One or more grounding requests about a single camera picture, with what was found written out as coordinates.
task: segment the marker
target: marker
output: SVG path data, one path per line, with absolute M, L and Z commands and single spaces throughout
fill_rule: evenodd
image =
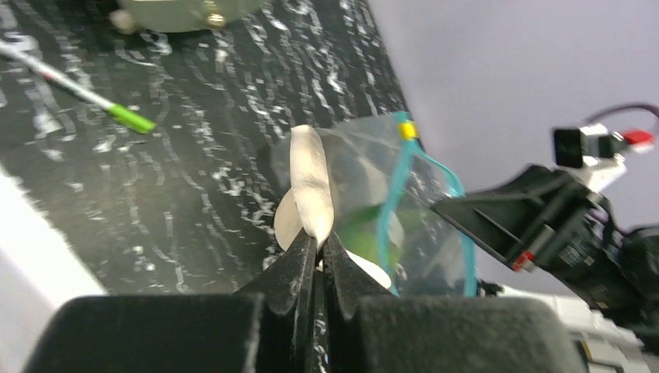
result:
M 100 106 L 101 109 L 110 113 L 119 123 L 122 123 L 126 127 L 129 127 L 130 129 L 139 132 L 140 134 L 147 134 L 153 131 L 155 128 L 155 123 L 144 118 L 140 114 L 129 110 L 125 106 L 121 106 L 118 103 L 113 103 L 112 101 L 99 96 L 92 90 L 85 88 L 73 79 L 69 78 L 65 73 L 42 62 L 38 58 L 35 58 L 22 51 L 18 51 L 17 49 L 13 48 L 10 43 L 7 43 L 4 40 L 0 40 L 0 54 L 24 63 L 30 70 L 43 76 L 47 81 L 55 82 L 58 85 L 68 89 L 77 97 L 85 100 L 86 102 L 94 103 Z

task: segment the plastic bag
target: plastic bag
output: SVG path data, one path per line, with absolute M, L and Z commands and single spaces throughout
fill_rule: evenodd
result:
M 465 273 L 473 276 L 474 269 L 465 270 L 462 254 L 467 238 L 429 209 L 441 198 L 457 196 L 455 181 L 419 155 L 413 157 L 410 178 L 389 216 L 388 265 L 378 257 L 377 220 L 402 145 L 396 115 L 349 120 L 316 131 L 325 150 L 334 230 L 346 249 L 388 272 L 393 269 L 392 281 L 401 295 L 471 295 L 475 289 L 465 289 Z M 271 153 L 283 190 L 290 187 L 290 143 L 289 135 Z

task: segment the gray wall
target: gray wall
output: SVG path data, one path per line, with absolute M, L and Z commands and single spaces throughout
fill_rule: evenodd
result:
M 656 0 L 371 0 L 424 144 L 468 190 L 552 164 L 550 128 L 612 104 L 659 104 Z M 632 114 L 612 129 L 651 127 Z M 622 225 L 659 222 L 659 151 L 606 191 Z M 487 255 L 483 278 L 565 292 Z

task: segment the ziplock bag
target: ziplock bag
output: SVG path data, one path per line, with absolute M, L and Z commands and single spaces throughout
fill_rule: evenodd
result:
M 316 128 L 334 230 L 346 249 L 389 274 L 394 294 L 473 296 L 473 242 L 429 209 L 441 198 L 463 195 L 462 185 L 416 139 L 401 138 L 401 123 L 413 126 L 405 113 L 396 113 Z M 271 151 L 282 190 L 290 188 L 290 145 L 288 135 Z

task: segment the tabletop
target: tabletop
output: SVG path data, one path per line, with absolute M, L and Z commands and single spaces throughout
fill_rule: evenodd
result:
M 4 40 L 158 124 L 135 134 L 0 61 L 0 163 L 111 294 L 239 289 L 281 254 L 269 147 L 405 109 L 365 0 L 277 0 L 170 35 L 120 35 L 111 7 L 0 1 Z

